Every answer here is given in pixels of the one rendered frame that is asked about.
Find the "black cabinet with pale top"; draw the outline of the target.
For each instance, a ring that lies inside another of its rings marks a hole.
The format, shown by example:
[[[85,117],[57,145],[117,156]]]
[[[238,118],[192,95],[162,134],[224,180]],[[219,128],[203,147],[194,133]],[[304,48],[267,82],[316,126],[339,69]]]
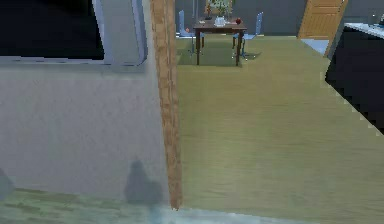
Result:
[[[346,23],[325,81],[384,135],[384,32]]]

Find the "dark wooden dining table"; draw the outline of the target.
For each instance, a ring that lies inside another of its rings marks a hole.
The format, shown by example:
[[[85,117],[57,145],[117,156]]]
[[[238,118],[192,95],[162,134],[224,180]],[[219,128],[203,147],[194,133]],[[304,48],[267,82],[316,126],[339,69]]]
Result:
[[[200,50],[202,47],[201,43],[201,34],[204,33],[213,33],[213,34],[238,34],[238,44],[236,48],[236,65],[239,65],[240,61],[240,50],[241,44],[244,36],[244,32],[247,30],[246,26],[243,23],[240,24],[227,24],[223,26],[216,26],[213,20],[206,21],[204,24],[197,22],[194,27],[195,37],[196,37],[196,64],[200,64]]]

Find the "blue chair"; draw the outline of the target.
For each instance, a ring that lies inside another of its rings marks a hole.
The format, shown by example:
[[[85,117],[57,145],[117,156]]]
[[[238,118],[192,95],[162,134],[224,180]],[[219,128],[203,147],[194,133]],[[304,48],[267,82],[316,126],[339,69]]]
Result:
[[[253,40],[255,37],[259,36],[261,34],[261,28],[262,28],[262,21],[263,21],[263,12],[259,12],[256,17],[255,22],[255,32],[252,34],[246,33],[243,31],[242,40],[239,40],[239,33],[235,32],[232,36],[232,48],[233,48],[233,54],[232,59],[234,59],[237,55],[239,57],[244,58],[246,61],[248,60],[249,54],[245,52],[245,43],[248,40]]]
[[[185,12],[181,10],[178,13],[179,17],[179,37],[184,39],[191,40],[191,49],[189,50],[190,55],[195,53],[194,39],[196,38],[195,34],[190,32],[188,28],[185,27]]]

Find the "green house plant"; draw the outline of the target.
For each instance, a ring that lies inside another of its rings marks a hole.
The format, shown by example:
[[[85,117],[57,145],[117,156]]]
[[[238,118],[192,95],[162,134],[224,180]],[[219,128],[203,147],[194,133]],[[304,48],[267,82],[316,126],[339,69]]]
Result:
[[[230,16],[237,0],[207,0],[207,10],[218,16]]]

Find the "light wooden room door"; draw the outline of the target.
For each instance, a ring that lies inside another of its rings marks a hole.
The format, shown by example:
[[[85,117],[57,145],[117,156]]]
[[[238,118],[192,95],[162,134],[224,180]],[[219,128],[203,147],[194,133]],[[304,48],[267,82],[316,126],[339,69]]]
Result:
[[[307,0],[299,39],[331,40],[349,0]]]

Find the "wooden door frame post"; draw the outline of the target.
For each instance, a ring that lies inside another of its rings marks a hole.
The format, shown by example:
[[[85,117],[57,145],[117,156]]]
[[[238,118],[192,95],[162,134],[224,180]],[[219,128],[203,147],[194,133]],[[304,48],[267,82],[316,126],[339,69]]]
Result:
[[[179,210],[183,195],[177,96],[175,0],[150,0],[150,8],[170,207],[173,210]]]

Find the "window with grey frame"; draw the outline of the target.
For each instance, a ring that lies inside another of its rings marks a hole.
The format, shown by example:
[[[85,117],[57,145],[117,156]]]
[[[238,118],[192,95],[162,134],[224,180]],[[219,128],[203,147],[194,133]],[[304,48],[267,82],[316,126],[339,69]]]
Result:
[[[139,66],[142,0],[0,0],[0,62]]]

